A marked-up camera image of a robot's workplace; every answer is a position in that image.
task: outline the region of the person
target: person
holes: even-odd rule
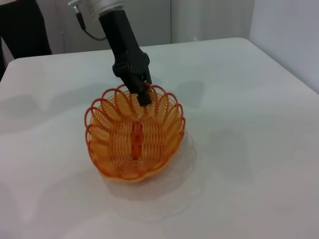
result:
[[[15,59],[52,54],[36,0],[0,0],[1,37]],[[4,72],[0,40],[0,81]]]

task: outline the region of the white table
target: white table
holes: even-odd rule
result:
[[[109,183],[84,112],[121,84],[111,51],[19,59],[0,83],[1,239],[319,238],[319,97],[240,38],[144,48],[184,106],[161,175]]]

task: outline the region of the woven plastic basket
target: woven plastic basket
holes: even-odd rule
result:
[[[181,104],[160,86],[149,85],[149,96],[152,103],[140,107],[121,85],[86,111],[89,155],[104,177],[139,182],[160,172],[178,151],[185,129]]]

